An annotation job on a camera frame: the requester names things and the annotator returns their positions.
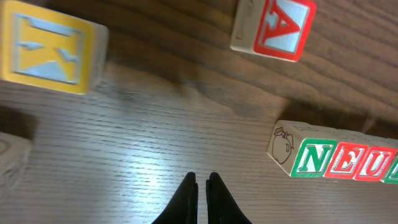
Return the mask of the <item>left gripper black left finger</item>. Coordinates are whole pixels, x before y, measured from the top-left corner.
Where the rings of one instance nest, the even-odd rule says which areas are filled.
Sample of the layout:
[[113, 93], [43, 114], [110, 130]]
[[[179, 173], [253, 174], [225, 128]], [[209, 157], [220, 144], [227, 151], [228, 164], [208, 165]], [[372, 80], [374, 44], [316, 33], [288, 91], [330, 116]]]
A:
[[198, 184], [188, 172], [162, 213], [152, 224], [197, 224]]

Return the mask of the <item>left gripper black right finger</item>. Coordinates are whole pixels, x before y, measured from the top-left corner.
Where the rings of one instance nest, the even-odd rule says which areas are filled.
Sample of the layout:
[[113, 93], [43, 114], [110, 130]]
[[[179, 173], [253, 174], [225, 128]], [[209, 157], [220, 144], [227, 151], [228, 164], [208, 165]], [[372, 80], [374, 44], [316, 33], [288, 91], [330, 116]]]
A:
[[206, 181], [206, 202], [209, 224], [251, 224], [217, 172]]

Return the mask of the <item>green N block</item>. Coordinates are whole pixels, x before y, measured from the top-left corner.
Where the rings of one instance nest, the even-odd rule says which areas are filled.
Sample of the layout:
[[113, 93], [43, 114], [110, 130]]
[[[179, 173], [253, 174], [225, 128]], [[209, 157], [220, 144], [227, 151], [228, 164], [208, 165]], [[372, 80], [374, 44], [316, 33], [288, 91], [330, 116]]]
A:
[[323, 177], [338, 145], [330, 128], [278, 120], [267, 154], [293, 178]]

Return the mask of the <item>red E block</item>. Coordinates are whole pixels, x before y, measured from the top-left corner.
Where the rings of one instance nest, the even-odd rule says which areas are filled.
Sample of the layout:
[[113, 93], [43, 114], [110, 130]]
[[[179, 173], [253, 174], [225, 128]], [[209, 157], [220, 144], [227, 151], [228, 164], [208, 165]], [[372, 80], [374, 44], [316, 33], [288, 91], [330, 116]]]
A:
[[329, 179], [353, 179], [369, 149], [367, 137], [360, 132], [337, 130], [338, 145], [324, 173]]

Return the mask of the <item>red U block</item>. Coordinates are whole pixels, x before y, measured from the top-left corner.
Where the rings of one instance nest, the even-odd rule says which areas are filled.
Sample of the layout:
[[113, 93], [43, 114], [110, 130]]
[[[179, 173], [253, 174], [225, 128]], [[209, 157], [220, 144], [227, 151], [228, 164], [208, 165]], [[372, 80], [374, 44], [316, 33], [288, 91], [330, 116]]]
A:
[[362, 182], [383, 182], [397, 156], [397, 140], [367, 136], [369, 149], [353, 179]]

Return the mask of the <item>green R block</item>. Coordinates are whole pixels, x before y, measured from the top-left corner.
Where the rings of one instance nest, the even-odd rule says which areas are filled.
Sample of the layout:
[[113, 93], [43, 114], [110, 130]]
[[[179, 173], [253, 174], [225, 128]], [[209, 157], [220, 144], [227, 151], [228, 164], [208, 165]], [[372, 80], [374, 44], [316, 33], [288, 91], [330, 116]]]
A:
[[[387, 143], [390, 146], [397, 149], [397, 140], [387, 138]], [[396, 184], [397, 185], [397, 154], [394, 156], [388, 170], [386, 171], [384, 177], [381, 179], [381, 182], [385, 184]]]

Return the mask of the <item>green 4 block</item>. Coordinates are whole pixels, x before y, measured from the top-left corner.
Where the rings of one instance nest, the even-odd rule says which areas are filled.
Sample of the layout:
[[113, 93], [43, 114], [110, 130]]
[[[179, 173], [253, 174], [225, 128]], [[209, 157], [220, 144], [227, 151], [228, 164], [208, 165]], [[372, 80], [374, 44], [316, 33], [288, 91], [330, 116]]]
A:
[[1, 193], [12, 190], [22, 179], [32, 143], [26, 138], [1, 133]]

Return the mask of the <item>red A block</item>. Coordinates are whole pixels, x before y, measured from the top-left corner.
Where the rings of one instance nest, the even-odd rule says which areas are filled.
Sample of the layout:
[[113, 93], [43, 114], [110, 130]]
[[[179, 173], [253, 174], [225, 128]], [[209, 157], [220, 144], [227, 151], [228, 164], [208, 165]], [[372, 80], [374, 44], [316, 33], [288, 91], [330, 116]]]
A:
[[316, 10], [312, 0], [239, 0], [230, 47], [247, 54], [297, 62]]

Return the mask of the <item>yellow block beside blue L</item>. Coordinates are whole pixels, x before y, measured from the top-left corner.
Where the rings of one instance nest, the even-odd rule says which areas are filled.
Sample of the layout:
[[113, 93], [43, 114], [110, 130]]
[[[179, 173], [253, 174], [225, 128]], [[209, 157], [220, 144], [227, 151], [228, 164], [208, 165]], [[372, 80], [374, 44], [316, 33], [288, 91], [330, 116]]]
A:
[[85, 95], [103, 74], [109, 30], [22, 1], [1, 1], [1, 79]]

